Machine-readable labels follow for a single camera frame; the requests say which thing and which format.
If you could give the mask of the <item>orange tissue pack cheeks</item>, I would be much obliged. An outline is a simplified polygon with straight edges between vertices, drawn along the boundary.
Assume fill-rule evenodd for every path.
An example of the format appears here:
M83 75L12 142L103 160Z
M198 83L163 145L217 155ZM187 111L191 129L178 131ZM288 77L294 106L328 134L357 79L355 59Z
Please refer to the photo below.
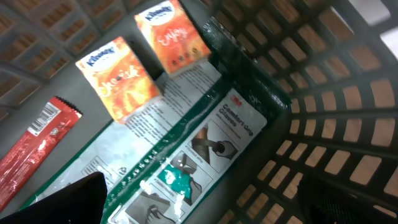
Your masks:
M123 37L117 37L75 63L115 122L130 117L162 95Z

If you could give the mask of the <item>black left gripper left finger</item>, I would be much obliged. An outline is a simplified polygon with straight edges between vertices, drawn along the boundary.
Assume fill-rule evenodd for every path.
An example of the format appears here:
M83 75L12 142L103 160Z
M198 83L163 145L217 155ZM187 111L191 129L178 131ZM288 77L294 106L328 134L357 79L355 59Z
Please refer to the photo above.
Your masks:
M107 193L104 174L94 172L2 218L1 224L99 224Z

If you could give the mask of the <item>orange tissue pack enjoy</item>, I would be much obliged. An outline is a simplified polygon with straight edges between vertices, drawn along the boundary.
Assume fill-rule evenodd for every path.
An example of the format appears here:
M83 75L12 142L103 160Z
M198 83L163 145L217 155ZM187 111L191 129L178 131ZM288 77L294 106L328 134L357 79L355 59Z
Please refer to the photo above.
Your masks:
M211 54L178 0L162 1L136 14L134 19L170 76Z

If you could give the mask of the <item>green white gloves package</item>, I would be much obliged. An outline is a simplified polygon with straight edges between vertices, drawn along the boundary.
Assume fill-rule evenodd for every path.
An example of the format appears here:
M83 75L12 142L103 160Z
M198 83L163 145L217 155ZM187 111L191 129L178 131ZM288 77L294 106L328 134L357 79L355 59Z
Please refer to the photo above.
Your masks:
M183 223L288 96L216 20L201 34L212 56L171 80L164 97L126 124L108 123L22 209L94 173L104 174L101 223Z

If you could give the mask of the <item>red snack bar wrapper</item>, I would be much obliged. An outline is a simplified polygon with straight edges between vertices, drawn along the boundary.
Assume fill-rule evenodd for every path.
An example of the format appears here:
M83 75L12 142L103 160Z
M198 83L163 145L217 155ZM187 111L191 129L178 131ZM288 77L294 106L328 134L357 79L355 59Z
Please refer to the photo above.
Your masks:
M27 131L1 160L1 210L32 177L83 113L59 96L45 104Z

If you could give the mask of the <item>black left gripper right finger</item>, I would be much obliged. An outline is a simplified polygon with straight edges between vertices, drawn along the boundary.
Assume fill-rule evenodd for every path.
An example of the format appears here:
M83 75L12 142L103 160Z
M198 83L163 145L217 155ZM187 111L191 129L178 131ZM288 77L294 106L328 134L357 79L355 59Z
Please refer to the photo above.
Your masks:
M313 176L304 177L300 181L297 199L305 223L397 223L397 218L376 210L360 199Z

